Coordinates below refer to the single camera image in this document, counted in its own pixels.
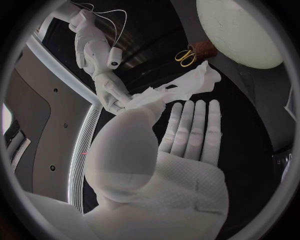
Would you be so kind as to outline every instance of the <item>scissors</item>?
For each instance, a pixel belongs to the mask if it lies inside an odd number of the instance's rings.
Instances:
[[[175,60],[180,62],[180,65],[185,68],[196,61],[196,55],[192,50],[183,50],[175,56]]]

